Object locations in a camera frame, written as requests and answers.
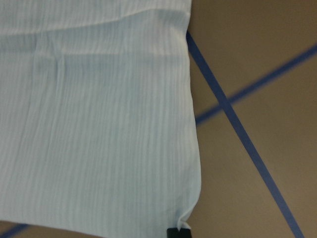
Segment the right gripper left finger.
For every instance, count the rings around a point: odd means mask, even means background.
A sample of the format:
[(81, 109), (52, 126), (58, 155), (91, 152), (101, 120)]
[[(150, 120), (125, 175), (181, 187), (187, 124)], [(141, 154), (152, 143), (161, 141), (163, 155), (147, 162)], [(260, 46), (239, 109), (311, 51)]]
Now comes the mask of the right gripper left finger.
[(178, 228), (168, 228), (166, 230), (167, 238), (179, 238)]

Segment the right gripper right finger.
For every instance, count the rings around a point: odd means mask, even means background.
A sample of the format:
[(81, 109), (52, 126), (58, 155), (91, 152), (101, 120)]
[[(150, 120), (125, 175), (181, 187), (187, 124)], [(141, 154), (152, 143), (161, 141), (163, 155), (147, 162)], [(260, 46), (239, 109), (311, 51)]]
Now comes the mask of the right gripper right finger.
[(186, 228), (181, 228), (180, 238), (191, 238), (191, 230)]

